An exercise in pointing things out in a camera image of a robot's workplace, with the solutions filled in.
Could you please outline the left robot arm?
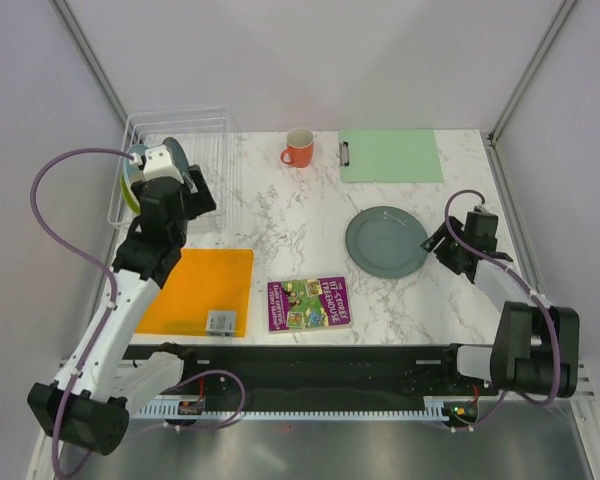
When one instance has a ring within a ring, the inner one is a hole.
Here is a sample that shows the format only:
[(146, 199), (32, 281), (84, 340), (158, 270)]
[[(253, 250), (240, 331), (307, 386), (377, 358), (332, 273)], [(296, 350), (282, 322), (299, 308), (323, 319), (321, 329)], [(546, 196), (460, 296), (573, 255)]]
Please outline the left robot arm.
[(159, 346), (135, 372), (116, 375), (141, 318), (182, 258), (188, 222), (216, 208), (197, 165), (146, 173), (132, 189), (140, 213), (104, 270), (108, 297), (54, 380), (34, 384), (27, 397), (54, 449), (68, 443), (108, 455), (130, 418), (156, 396), (171, 388), (188, 393), (199, 382), (198, 367), (176, 344)]

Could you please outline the large teal plate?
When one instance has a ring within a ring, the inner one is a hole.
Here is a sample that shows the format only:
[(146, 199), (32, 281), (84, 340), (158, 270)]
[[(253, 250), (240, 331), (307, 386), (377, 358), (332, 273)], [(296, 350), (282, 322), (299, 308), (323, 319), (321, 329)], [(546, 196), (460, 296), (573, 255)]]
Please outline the large teal plate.
[(399, 279), (415, 273), (425, 262), (421, 244), (428, 239), (419, 220), (391, 206), (359, 212), (348, 224), (345, 247), (363, 271), (382, 279)]

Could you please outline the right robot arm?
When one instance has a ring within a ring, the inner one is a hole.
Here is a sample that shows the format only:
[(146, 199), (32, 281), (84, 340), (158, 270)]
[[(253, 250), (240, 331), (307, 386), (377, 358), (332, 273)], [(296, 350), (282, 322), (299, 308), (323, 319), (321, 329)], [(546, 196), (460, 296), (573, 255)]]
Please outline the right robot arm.
[(497, 249), (498, 216), (476, 207), (464, 222), (453, 216), (421, 248), (457, 275), (464, 275), (500, 312), (491, 346), (452, 344), (438, 381), (457, 394), (474, 379), (498, 390), (545, 396), (545, 402), (571, 397), (577, 387), (578, 313), (536, 293), (515, 269), (513, 258)]

